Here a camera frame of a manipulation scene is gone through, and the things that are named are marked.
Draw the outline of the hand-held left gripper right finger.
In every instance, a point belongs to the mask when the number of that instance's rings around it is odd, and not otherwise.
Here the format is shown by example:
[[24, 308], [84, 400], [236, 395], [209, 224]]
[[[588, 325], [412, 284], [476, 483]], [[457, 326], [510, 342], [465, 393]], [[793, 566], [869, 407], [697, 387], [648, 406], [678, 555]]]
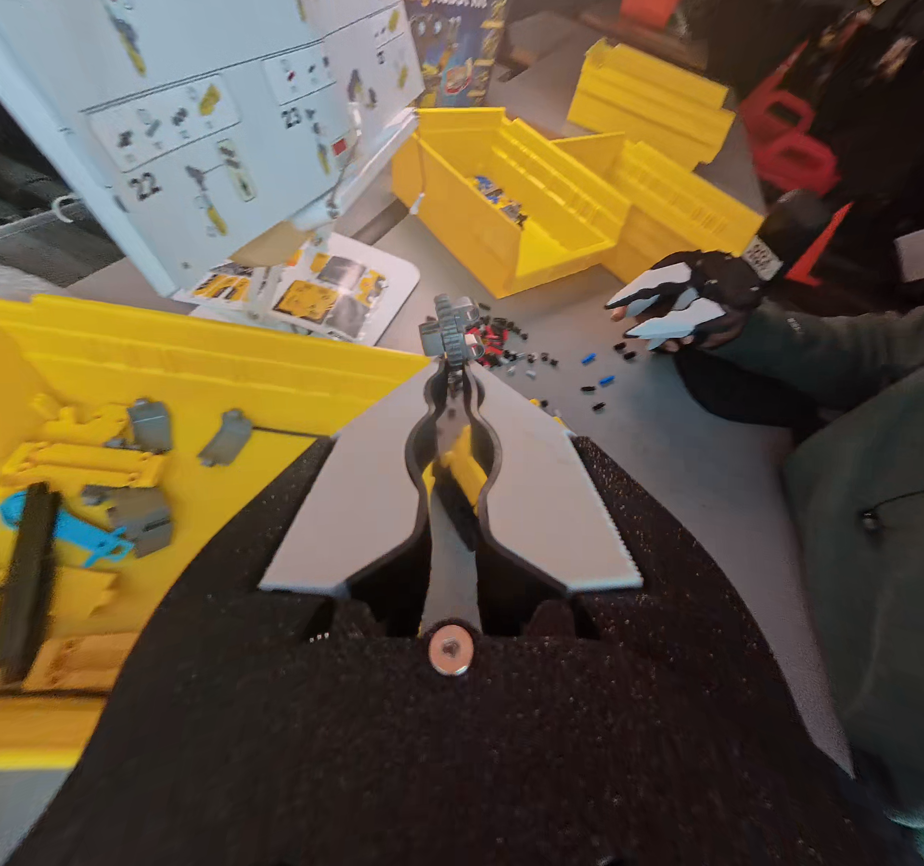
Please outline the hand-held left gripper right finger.
[[537, 608], [639, 590], [637, 563], [576, 446], [576, 436], [478, 364], [464, 374], [477, 498], [481, 630], [518, 636]]

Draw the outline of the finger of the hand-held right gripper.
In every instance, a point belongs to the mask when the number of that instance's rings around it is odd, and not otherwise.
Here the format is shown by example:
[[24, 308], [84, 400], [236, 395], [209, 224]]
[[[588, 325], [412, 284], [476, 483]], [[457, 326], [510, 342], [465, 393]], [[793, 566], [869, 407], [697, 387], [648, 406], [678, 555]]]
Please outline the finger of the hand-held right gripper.
[[633, 321], [625, 339], [643, 341], [650, 351], [664, 344], [682, 343], [697, 335], [722, 330], [727, 311], [712, 300], [697, 297], [685, 307], [677, 307], [680, 299], [652, 299], [632, 303], [627, 314]]
[[612, 318], [656, 318], [658, 311], [683, 310], [697, 301], [687, 263], [659, 264], [641, 273], [605, 304]]

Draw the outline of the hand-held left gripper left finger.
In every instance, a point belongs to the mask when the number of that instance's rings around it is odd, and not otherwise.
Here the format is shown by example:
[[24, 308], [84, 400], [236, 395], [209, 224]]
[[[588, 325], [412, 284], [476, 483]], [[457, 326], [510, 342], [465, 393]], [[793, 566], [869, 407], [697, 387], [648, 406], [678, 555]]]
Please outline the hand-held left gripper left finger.
[[432, 573], [430, 492], [445, 364], [429, 361], [331, 444], [260, 579], [266, 593], [367, 606], [392, 637], [416, 637]]

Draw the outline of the yellow plastic bin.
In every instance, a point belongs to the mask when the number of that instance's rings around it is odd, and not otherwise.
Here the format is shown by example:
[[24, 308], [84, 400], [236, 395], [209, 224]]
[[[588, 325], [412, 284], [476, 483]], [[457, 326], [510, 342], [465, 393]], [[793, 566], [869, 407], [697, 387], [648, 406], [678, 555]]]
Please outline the yellow plastic bin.
[[735, 114], [729, 89], [626, 44], [585, 53], [566, 119], [591, 133], [623, 133], [693, 170], [718, 156]]
[[[600, 264], [629, 210], [606, 182], [500, 108], [419, 110], [391, 171], [394, 195], [496, 299]], [[522, 203], [523, 229], [482, 198], [476, 175]]]
[[167, 548], [100, 560], [53, 544], [56, 579], [40, 648], [44, 690], [2, 688], [2, 771], [73, 767], [114, 685], [116, 662], [204, 546], [318, 437], [334, 434], [420, 372], [420, 354], [40, 295], [2, 302], [2, 500], [18, 449], [44, 425], [103, 426], [137, 400], [163, 403], [172, 448], [159, 487]]
[[622, 133], [567, 137], [555, 144], [629, 203], [619, 237], [601, 259], [623, 283], [673, 253], [741, 255], [764, 221], [763, 214]]

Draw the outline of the yellow black lego robot model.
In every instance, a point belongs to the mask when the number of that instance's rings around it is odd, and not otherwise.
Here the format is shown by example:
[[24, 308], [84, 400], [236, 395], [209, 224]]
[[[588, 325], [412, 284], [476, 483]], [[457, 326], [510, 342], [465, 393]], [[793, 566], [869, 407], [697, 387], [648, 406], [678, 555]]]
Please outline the yellow black lego robot model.
[[479, 504], [503, 456], [514, 456], [515, 448], [526, 444], [525, 400], [518, 401], [514, 416], [501, 427], [497, 418], [505, 420], [506, 411], [486, 414], [483, 398], [483, 388], [473, 386], [471, 398], [446, 395], [436, 404], [433, 456], [422, 474], [435, 552], [477, 552], [489, 530], [488, 511]]

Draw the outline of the pile of small lego pins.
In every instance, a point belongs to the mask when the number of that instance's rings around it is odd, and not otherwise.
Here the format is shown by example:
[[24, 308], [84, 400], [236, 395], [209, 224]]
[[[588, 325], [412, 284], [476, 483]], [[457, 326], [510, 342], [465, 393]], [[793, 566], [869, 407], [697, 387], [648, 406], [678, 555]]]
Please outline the pile of small lego pins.
[[[525, 394], [529, 402], [561, 420], [558, 410], [553, 407], [556, 401], [551, 400], [548, 394], [557, 388], [555, 381], [558, 378], [565, 379], [562, 355], [533, 349], [533, 337], [514, 320], [491, 317], [485, 311], [482, 312], [479, 334], [484, 354], [476, 363], [491, 372], [500, 373], [502, 377], [523, 379], [534, 388]], [[588, 399], [592, 413], [606, 410], [604, 395], [616, 384], [615, 380], [610, 387], [599, 387], [599, 380], [607, 375], [616, 377], [615, 368], [619, 363], [634, 364], [641, 360], [640, 351], [632, 348], [627, 341], [614, 343], [608, 352], [611, 354], [608, 359], [595, 352], [596, 361], [587, 366], [581, 365], [580, 360], [592, 352], [579, 356], [577, 362], [586, 377], [574, 386], [568, 382], [564, 385], [565, 391], [574, 391], [579, 398]]]

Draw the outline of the blue grey lego parts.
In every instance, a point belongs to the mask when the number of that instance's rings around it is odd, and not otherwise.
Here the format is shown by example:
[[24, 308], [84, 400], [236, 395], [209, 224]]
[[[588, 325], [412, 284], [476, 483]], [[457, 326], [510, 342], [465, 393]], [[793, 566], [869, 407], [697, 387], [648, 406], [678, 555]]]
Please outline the blue grey lego parts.
[[527, 215], [523, 210], [522, 203], [515, 201], [502, 186], [487, 176], [476, 175], [472, 178], [472, 184], [492, 207], [496, 208], [507, 220], [523, 229], [527, 221]]

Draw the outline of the grey grille yellow lego assembly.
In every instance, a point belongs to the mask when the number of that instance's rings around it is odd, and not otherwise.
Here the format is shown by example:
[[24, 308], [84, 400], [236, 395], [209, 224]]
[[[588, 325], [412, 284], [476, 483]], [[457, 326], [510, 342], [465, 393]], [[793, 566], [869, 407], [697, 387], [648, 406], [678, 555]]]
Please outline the grey grille yellow lego assembly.
[[444, 293], [436, 295], [433, 304], [434, 314], [419, 325], [422, 351], [445, 361], [447, 395], [455, 399], [468, 363], [484, 354], [479, 334], [481, 311], [468, 297], [453, 300]]

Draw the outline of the person's right hand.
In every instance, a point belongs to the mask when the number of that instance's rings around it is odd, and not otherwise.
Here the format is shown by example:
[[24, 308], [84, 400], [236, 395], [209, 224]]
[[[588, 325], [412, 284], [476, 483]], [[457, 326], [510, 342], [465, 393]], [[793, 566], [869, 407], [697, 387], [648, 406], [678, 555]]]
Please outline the person's right hand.
[[[609, 309], [608, 315], [612, 322], [627, 326], [627, 331], [624, 332], [624, 334], [627, 334], [630, 328], [640, 325], [650, 319], [651, 312], [648, 314], [642, 312], [637, 316], [630, 315], [629, 306], [622, 306], [615, 307], [612, 310]], [[648, 352], [652, 352], [653, 354], [673, 355], [690, 345], [692, 343], [692, 338], [663, 339], [661, 341], [648, 339], [646, 342], [648, 344]]]

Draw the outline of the sticker sheet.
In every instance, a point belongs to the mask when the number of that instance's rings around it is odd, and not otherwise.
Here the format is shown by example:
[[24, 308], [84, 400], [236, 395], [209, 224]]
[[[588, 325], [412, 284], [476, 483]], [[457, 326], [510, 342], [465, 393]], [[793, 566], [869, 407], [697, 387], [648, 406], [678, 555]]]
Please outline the sticker sheet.
[[175, 299], [215, 306], [221, 314], [253, 314], [251, 302], [269, 300], [276, 325], [304, 329], [340, 341], [365, 339], [367, 326], [389, 288], [386, 272], [351, 256], [298, 251], [279, 269], [276, 283], [268, 268], [225, 261], [211, 268]]

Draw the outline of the person's green sweater torso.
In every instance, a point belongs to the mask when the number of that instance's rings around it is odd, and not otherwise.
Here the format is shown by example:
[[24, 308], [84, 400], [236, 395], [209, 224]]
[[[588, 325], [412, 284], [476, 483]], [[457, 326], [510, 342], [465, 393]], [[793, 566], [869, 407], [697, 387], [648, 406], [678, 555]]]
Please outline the person's green sweater torso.
[[784, 488], [836, 715], [872, 767], [889, 814], [922, 830], [923, 404], [880, 395], [799, 446]]

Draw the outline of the robot kit box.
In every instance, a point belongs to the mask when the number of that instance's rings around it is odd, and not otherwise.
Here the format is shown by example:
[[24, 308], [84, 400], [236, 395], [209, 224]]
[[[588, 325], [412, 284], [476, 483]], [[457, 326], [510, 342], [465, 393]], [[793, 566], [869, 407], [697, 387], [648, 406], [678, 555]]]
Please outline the robot kit box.
[[483, 105], [510, 0], [403, 0], [421, 65], [421, 109]]

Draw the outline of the instruction booklet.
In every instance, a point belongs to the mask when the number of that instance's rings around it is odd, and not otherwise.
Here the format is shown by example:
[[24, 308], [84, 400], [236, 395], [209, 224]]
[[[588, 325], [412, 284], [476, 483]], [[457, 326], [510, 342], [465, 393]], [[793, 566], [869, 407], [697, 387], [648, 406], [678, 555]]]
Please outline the instruction booklet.
[[2, 0], [2, 107], [157, 294], [332, 219], [422, 94], [402, 0]]

